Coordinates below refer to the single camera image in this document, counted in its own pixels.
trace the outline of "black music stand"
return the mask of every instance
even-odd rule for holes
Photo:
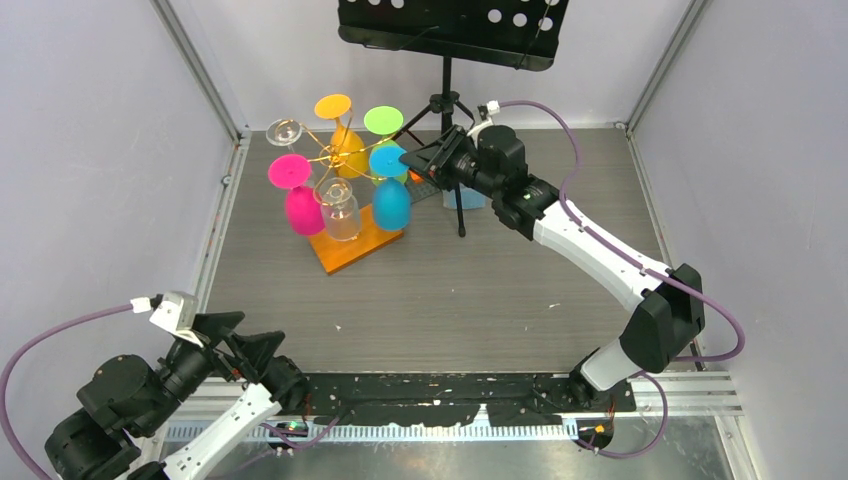
[[[442,91],[394,136],[408,134],[427,113],[442,117],[442,133],[453,126],[454,106],[474,114],[450,88],[451,59],[542,71],[554,63],[568,0],[339,0],[339,36],[381,50],[439,55]],[[465,236],[460,188],[456,192],[458,233]]]

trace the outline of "hole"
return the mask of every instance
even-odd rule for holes
[[[489,21],[490,22],[498,23],[498,22],[501,21],[502,18],[503,18],[503,15],[501,15],[500,10],[498,10],[496,8],[489,10]]]
[[[547,32],[548,30],[554,28],[554,21],[550,19],[550,17],[545,17],[539,20],[539,29],[543,32]]]

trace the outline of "tripod leg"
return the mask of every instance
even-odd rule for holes
[[[421,140],[418,139],[418,137],[416,137],[415,135],[410,133],[409,129],[414,127],[415,124],[418,123],[419,120],[424,118],[424,115],[427,115],[427,113],[429,113],[429,112],[430,112],[430,106],[428,105],[428,106],[424,107],[420,112],[418,112],[418,115],[412,117],[412,120],[406,122],[406,125],[404,125],[400,130],[398,130],[397,133],[392,135],[392,140],[397,140],[404,133],[409,133],[409,136],[412,137],[413,139],[415,139],[415,141],[418,142],[423,147],[424,142],[422,142]]]
[[[457,184],[454,192],[456,192],[456,220],[459,223],[459,229],[457,233],[459,233],[460,237],[465,237],[465,218],[462,216],[462,192],[459,191],[459,184]]]
[[[469,110],[468,107],[466,107],[464,103],[457,100],[456,106],[459,107],[459,109],[462,110],[462,113],[464,113],[468,118],[470,118],[472,122],[475,121],[474,120],[474,114],[471,113],[471,110]]]

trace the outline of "white circular hole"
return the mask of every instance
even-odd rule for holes
[[[502,18],[503,18],[503,15],[501,15],[500,10],[498,10],[496,8],[489,10],[489,21],[490,22],[498,23],[498,22],[501,21]]]
[[[554,28],[554,21],[551,20],[549,17],[545,17],[539,20],[539,29],[541,29],[543,32],[547,32],[552,28]]]
[[[523,27],[524,25],[527,25],[527,15],[524,15],[523,13],[516,13],[515,16],[512,17],[512,23],[516,27]]]

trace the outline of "wooden board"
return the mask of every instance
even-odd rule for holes
[[[362,217],[362,231],[354,240],[339,242],[330,238],[326,230],[309,237],[309,243],[327,275],[352,265],[403,236],[403,230],[387,232],[379,228],[374,223],[371,205],[364,207],[359,214]]]

